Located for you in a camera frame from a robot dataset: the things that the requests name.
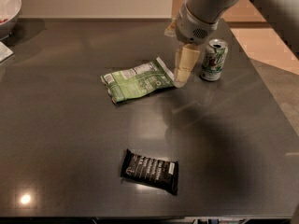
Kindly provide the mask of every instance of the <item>dark table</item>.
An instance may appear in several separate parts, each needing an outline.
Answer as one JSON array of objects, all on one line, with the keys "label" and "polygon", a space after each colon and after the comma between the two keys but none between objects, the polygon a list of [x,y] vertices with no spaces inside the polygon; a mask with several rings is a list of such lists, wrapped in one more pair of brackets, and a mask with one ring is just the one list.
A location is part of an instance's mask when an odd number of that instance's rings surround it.
[{"label": "dark table", "polygon": [[[224,21],[219,81],[198,64],[181,89],[112,104],[101,75],[158,56],[174,69],[168,23],[18,22],[0,65],[0,217],[291,218],[298,136]],[[178,161],[178,196],[122,180],[126,148]]]}]

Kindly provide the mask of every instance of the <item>floor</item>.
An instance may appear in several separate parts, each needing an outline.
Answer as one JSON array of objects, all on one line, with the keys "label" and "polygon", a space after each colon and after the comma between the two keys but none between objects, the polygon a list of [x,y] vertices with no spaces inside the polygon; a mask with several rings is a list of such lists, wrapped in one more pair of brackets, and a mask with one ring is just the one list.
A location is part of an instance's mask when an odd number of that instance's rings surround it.
[{"label": "floor", "polygon": [[299,135],[298,59],[270,28],[232,32]]}]

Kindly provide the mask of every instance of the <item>black candy bar wrapper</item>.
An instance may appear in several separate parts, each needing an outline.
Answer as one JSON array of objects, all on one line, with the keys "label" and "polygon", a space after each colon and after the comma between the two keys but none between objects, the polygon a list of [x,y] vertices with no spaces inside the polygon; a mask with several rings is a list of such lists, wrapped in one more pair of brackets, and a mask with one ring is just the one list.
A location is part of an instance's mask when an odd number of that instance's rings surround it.
[{"label": "black candy bar wrapper", "polygon": [[178,162],[163,161],[132,153],[127,149],[121,168],[121,177],[138,183],[165,189],[178,194]]}]

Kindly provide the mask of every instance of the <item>aluminum can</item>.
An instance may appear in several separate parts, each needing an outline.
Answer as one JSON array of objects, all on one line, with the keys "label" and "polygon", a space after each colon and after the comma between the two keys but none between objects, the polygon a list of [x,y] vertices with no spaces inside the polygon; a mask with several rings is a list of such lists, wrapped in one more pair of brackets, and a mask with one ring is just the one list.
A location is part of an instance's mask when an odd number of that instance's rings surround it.
[{"label": "aluminum can", "polygon": [[213,39],[206,45],[206,55],[202,63],[200,77],[208,81],[216,81],[221,77],[225,58],[228,52],[227,42]]}]

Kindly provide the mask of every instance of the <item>bowl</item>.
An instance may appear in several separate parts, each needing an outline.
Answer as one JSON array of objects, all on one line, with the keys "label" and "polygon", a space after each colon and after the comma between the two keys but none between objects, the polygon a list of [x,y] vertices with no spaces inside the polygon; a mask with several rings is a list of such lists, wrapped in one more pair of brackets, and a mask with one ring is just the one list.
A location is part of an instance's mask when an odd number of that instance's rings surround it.
[{"label": "bowl", "polygon": [[9,37],[21,10],[21,0],[0,0],[0,41]]}]

